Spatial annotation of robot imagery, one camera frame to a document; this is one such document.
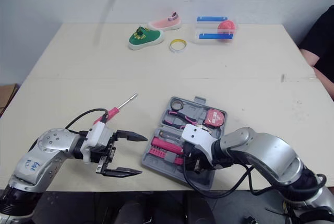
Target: sticker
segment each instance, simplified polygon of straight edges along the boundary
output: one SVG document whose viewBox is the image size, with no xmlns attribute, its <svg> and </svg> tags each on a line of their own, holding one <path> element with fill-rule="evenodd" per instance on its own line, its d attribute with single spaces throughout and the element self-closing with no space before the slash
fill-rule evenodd
<svg viewBox="0 0 334 224">
<path fill-rule="evenodd" d="M 214 112 L 212 116 L 212 123 L 216 123 L 216 119 L 217 119 L 217 112 Z"/>
<path fill-rule="evenodd" d="M 25 175 L 36 173 L 43 164 L 36 158 L 26 158 L 23 162 L 23 169 L 21 172 Z"/>
</svg>

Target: white shoe sole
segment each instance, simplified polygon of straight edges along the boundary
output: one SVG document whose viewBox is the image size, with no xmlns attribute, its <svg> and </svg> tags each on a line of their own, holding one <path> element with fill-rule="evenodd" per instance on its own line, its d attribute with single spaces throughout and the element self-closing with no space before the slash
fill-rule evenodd
<svg viewBox="0 0 334 224">
<path fill-rule="evenodd" d="M 163 27 L 163 28 L 155 28 L 151 23 L 147 24 L 147 27 L 151 30 L 163 30 L 163 31 L 168 31 L 168 30 L 175 30 L 178 29 L 182 26 L 182 22 L 180 21 L 179 23 L 170 26 L 170 27 Z"/>
<path fill-rule="evenodd" d="M 131 48 L 132 50 L 139 50 L 139 49 L 142 49 L 146 46 L 157 45 L 157 44 L 161 43 L 164 40 L 165 35 L 164 35 L 162 30 L 158 30 L 158 31 L 160 31 L 160 36 L 156 40 L 153 40 L 153 41 L 141 44 L 141 45 L 133 45 L 129 42 L 129 48 Z"/>
</svg>

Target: green shoe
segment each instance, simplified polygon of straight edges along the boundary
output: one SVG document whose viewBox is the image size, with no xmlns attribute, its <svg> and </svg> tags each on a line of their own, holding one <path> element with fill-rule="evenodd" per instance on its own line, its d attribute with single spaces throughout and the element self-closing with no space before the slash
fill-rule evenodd
<svg viewBox="0 0 334 224">
<path fill-rule="evenodd" d="M 150 30 L 139 27 L 129 39 L 129 48 L 138 50 L 149 45 L 156 45 L 163 41 L 164 35 L 162 30 Z"/>
</svg>

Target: table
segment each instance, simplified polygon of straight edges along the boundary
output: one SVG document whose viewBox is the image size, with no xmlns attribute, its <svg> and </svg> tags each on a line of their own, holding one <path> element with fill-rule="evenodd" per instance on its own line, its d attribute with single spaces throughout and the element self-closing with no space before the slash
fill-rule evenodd
<svg viewBox="0 0 334 224">
<path fill-rule="evenodd" d="M 165 33 L 165 40 L 138 51 L 127 41 L 138 24 L 63 24 L 0 119 L 0 188 L 20 157 L 45 130 L 64 127 L 81 112 L 112 108 L 139 96 L 108 122 L 111 129 L 151 138 L 171 96 L 228 113 L 225 132 L 250 126 L 287 141 L 305 164 L 334 186 L 334 103 L 282 25 L 240 25 L 225 45 L 191 42 L 192 26 Z M 188 41 L 172 53 L 175 38 Z M 87 115 L 73 129 L 88 129 Z M 48 190 L 185 190 L 187 186 L 141 165 L 147 143 L 120 140 L 111 164 L 142 170 L 124 179 L 95 174 L 96 164 L 67 160 Z M 212 189 L 229 189 L 243 173 L 233 166 L 216 172 Z M 255 171 L 254 188 L 268 183 Z M 240 189 L 248 189 L 244 182 Z"/>
</svg>

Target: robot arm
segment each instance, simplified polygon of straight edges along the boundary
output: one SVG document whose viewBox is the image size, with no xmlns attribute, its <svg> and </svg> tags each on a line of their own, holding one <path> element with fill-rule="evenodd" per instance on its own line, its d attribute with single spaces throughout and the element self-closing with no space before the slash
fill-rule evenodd
<svg viewBox="0 0 334 224">
<path fill-rule="evenodd" d="M 102 121 L 89 131 L 73 133 L 65 128 L 54 128 L 43 133 L 17 163 L 0 197 L 0 224 L 30 221 L 38 200 L 66 159 L 98 163 L 96 173 L 103 176 L 123 178 L 140 174 L 141 171 L 130 168 L 108 168 L 118 138 L 147 141 L 133 132 L 113 133 Z"/>
<path fill-rule="evenodd" d="M 334 222 L 334 198 L 325 187 L 326 177 L 309 170 L 282 139 L 244 127 L 217 140 L 190 124 L 182 139 L 193 152 L 187 170 L 251 165 L 282 194 L 301 223 Z"/>
</svg>

